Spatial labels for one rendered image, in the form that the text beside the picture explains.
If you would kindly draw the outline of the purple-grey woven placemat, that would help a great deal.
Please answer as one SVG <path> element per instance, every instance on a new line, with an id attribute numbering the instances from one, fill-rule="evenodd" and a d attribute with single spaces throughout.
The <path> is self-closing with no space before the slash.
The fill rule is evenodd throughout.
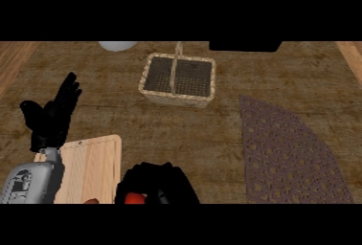
<path id="1" fill-rule="evenodd" d="M 295 114 L 241 97 L 247 199 L 260 204 L 350 204 L 331 147 Z"/>

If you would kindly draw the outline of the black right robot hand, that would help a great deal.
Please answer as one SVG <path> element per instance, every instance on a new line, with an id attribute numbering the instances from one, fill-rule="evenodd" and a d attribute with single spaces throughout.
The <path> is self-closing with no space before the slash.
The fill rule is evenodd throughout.
<path id="1" fill-rule="evenodd" d="M 128 203 L 128 194 L 140 194 L 148 205 L 196 205 L 199 199 L 186 175 L 170 162 L 134 165 L 124 174 L 115 188 L 115 204 Z"/>

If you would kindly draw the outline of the pale grey bowl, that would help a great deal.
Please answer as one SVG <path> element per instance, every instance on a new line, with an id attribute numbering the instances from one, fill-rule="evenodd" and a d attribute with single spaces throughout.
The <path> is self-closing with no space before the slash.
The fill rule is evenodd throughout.
<path id="1" fill-rule="evenodd" d="M 136 41 L 100 41 L 100 47 L 111 52 L 128 50 L 137 44 Z"/>

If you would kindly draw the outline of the pale wooden cutting board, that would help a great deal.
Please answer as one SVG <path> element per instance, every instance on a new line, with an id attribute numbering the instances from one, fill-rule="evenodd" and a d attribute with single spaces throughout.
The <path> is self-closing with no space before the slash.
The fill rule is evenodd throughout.
<path id="1" fill-rule="evenodd" d="M 109 135 L 66 143 L 60 149 L 63 175 L 55 179 L 56 193 L 46 204 L 83 204 L 96 198 L 100 204 L 115 202 L 121 173 L 121 138 Z"/>

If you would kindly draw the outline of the red tomato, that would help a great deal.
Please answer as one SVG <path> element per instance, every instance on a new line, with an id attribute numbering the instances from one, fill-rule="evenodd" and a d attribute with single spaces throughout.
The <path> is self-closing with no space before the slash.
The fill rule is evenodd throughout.
<path id="1" fill-rule="evenodd" d="M 125 204 L 145 204 L 146 203 L 146 196 L 142 193 L 128 192 L 124 198 Z"/>

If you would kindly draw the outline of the black appliance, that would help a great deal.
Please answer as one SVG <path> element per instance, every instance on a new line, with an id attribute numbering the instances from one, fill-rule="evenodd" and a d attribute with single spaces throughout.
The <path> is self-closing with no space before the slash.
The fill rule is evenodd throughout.
<path id="1" fill-rule="evenodd" d="M 222 52 L 266 52 L 272 53 L 279 49 L 281 41 L 272 42 L 210 42 L 210 50 Z"/>

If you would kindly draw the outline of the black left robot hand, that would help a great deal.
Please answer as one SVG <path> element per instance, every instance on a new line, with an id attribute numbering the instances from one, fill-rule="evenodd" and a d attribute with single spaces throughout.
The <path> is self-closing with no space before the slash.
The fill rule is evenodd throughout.
<path id="1" fill-rule="evenodd" d="M 63 146 L 81 93 L 77 75 L 69 73 L 59 86 L 55 99 L 46 106 L 32 100 L 25 100 L 19 104 L 25 125 L 31 130 L 29 150 L 32 152 L 38 153 L 47 147 L 59 149 Z"/>

